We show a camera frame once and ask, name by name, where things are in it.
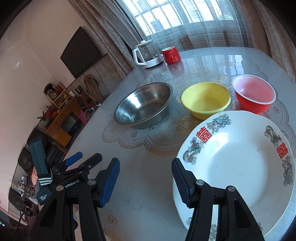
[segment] potted plant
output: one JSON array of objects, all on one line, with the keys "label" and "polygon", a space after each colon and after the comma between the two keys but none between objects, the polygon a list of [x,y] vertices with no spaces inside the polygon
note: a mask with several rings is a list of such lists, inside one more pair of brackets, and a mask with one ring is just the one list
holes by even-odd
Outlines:
[{"label": "potted plant", "polygon": [[37,119],[40,119],[41,121],[44,121],[43,126],[47,126],[48,123],[50,122],[50,118],[46,119],[46,113],[45,111],[42,111],[42,115],[37,117]]}]

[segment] television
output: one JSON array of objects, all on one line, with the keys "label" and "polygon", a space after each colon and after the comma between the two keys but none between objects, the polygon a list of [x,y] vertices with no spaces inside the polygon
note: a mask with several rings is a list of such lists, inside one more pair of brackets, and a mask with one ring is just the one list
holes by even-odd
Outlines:
[{"label": "television", "polygon": [[77,78],[101,57],[99,50],[80,26],[67,44],[61,60],[74,78]]}]

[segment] red bowl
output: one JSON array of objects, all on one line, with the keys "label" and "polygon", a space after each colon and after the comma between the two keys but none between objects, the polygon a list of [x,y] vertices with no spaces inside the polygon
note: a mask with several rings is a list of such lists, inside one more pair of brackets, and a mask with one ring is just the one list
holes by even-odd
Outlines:
[{"label": "red bowl", "polygon": [[258,115],[266,111],[276,99],[273,87],[254,75],[236,76],[232,80],[232,87],[241,107]]}]

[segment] white plate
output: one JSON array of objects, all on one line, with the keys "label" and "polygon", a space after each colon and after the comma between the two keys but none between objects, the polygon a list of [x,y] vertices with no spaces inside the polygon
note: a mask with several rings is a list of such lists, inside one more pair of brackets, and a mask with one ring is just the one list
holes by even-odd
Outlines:
[{"label": "white plate", "polygon": [[[284,214],[292,195],[295,163],[285,136],[269,119],[251,112],[225,111],[200,123],[177,157],[184,168],[209,185],[233,185],[265,236]],[[182,203],[175,181],[173,198],[188,229],[193,209]],[[209,240],[215,240],[218,206],[214,205]]]}]

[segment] kettle lid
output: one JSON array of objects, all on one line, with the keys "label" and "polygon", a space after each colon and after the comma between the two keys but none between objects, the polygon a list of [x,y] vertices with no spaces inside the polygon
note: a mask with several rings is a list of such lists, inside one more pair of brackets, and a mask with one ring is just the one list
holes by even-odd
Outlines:
[{"label": "kettle lid", "polygon": [[136,47],[142,47],[142,46],[144,46],[144,45],[146,45],[146,44],[148,44],[150,42],[152,42],[152,39],[150,39],[148,41],[142,40],[142,41],[140,41],[140,43],[138,45],[136,45]]}]

